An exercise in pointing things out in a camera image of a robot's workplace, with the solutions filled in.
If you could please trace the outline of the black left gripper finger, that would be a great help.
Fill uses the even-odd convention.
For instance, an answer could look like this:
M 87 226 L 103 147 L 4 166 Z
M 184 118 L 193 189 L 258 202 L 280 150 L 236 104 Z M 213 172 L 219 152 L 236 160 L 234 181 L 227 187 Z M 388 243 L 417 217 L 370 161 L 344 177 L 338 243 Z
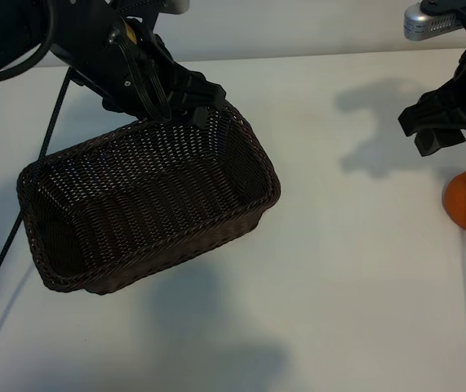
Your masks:
M 173 123 L 203 129 L 207 124 L 207 107 L 188 107 L 183 105 L 174 106 Z
M 175 67 L 166 85 L 166 98 L 172 109 L 221 109 L 225 97 L 226 93 L 221 85 L 209 82 L 202 73 L 184 67 Z

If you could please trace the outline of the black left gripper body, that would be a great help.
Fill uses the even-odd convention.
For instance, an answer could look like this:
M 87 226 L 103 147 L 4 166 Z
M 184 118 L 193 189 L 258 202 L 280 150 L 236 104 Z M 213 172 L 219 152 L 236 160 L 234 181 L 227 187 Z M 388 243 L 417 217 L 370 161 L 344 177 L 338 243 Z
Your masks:
M 169 119 L 165 71 L 173 65 L 153 33 L 163 1 L 58 1 L 52 53 L 107 108 Z

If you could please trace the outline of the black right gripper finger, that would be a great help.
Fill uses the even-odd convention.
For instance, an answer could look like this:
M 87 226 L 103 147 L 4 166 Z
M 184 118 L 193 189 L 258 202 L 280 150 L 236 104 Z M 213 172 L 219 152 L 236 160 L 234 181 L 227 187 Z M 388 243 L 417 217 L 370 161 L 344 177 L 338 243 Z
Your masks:
M 415 136 L 415 146 L 422 157 L 435 154 L 440 149 L 464 143 L 466 141 L 461 130 L 425 129 Z
M 415 105 L 405 108 L 398 121 L 406 136 L 428 129 L 462 129 L 466 127 L 466 113 L 457 98 L 455 81 L 437 90 L 424 93 Z

